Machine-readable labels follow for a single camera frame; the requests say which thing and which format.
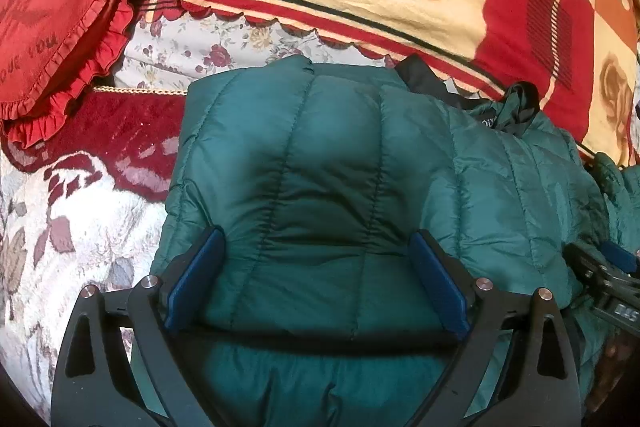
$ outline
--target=quilted jacket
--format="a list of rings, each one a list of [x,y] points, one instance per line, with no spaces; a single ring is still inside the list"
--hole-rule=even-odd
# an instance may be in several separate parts
[[[409,92],[394,70],[302,56],[193,83],[152,272],[206,225],[224,229],[204,328],[178,340],[206,396],[239,426],[404,425],[450,356],[434,347],[442,325],[406,257],[418,229],[474,277],[520,293],[545,286],[572,306],[587,393],[609,328],[561,252],[576,243],[601,258],[623,217],[610,223],[615,198],[541,112],[520,137],[474,118],[490,107],[504,128],[520,96],[464,111]],[[296,352],[297,341],[318,350]],[[345,344],[359,356],[333,348]],[[486,406],[507,345],[470,413]]]

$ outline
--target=metal bolt head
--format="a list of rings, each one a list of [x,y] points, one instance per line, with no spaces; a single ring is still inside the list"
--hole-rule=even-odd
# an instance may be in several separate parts
[[[142,284],[143,288],[153,288],[156,284],[158,284],[158,277],[156,277],[155,275],[147,275],[146,277],[142,278],[142,281],[140,281],[140,283]]]
[[[551,293],[551,290],[548,288],[540,288],[538,290],[538,295],[540,295],[540,298],[544,301],[550,301],[554,297],[553,293]]]
[[[88,299],[89,297],[93,297],[97,291],[98,286],[96,286],[95,284],[88,284],[80,290],[80,296],[83,299]]]
[[[481,277],[480,279],[476,279],[476,286],[484,291],[489,291],[494,287],[494,283],[491,282],[491,279],[487,279],[486,277]]]

